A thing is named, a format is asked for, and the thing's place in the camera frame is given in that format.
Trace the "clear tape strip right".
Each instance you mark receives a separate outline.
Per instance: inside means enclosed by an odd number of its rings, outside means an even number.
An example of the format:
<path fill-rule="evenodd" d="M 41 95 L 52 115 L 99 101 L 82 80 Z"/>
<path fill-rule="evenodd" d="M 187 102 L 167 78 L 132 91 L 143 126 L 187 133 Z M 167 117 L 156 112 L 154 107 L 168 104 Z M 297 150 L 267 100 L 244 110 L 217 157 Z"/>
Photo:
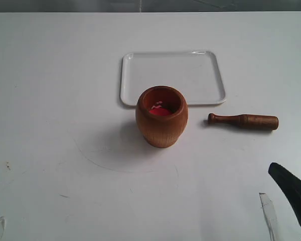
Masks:
<path fill-rule="evenodd" d="M 264 219 L 269 231 L 270 240 L 280 240 L 278 233 L 277 216 L 275 213 L 273 202 L 266 193 L 259 193 L 259 198 L 263 210 Z"/>

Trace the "brown wooden pestle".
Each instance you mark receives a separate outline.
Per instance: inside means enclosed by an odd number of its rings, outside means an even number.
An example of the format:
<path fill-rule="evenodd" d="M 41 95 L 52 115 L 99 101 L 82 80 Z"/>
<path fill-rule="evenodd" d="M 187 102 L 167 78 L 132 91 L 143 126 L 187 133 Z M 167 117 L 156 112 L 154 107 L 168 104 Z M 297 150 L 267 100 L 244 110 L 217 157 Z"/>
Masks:
<path fill-rule="evenodd" d="M 274 131 L 278 128 L 279 120 L 276 116 L 240 114 L 232 116 L 208 114 L 208 124 L 226 124 L 242 129 Z"/>

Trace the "white rectangular plastic tray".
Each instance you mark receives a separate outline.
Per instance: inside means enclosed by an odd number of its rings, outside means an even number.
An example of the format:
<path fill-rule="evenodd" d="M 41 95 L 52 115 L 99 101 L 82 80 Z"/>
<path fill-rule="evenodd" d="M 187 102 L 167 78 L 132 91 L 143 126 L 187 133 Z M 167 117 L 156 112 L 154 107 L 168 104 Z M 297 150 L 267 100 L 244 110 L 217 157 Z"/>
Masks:
<path fill-rule="evenodd" d="M 124 55 L 119 92 L 121 103 L 134 108 L 140 95 L 154 86 L 178 90 L 188 106 L 219 105 L 226 101 L 216 55 L 208 50 Z"/>

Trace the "wooden mortar cup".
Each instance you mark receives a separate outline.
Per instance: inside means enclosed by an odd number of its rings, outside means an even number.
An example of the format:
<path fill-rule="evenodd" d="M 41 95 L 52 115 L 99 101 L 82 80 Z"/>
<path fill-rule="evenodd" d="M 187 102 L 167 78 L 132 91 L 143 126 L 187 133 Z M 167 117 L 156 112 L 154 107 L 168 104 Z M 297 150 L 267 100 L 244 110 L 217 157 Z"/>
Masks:
<path fill-rule="evenodd" d="M 172 114 L 159 116 L 149 113 L 161 105 Z M 183 133 L 188 122 L 188 106 L 183 95 L 169 86 L 154 86 L 145 90 L 135 108 L 138 129 L 145 140 L 157 148 L 172 146 Z"/>

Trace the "red object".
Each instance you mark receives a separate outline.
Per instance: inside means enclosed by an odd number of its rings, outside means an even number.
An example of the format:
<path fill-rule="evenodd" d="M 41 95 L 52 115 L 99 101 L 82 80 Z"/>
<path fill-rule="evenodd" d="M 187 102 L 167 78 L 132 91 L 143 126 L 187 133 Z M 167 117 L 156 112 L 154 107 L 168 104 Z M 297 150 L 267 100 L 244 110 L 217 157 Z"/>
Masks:
<path fill-rule="evenodd" d="M 164 108 L 161 105 L 153 106 L 149 110 L 149 113 L 154 114 L 154 115 L 159 115 L 159 116 L 167 116 L 167 115 L 171 115 L 172 114 L 172 112 L 169 109 Z"/>

